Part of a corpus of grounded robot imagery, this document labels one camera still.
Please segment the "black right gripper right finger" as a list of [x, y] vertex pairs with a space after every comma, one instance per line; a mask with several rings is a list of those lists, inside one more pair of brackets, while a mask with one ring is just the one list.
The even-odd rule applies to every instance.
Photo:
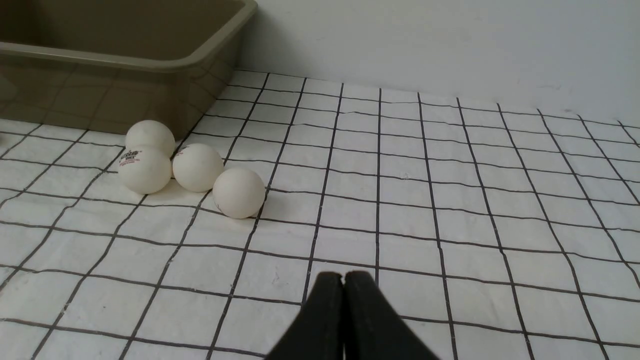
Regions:
[[346, 360], [437, 360], [400, 318], [366, 271], [346, 273], [343, 285]]

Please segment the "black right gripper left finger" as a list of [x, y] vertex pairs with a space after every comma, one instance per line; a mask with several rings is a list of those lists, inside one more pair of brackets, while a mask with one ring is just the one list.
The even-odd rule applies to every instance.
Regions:
[[342, 276], [320, 272], [306, 302], [267, 360], [341, 360]]

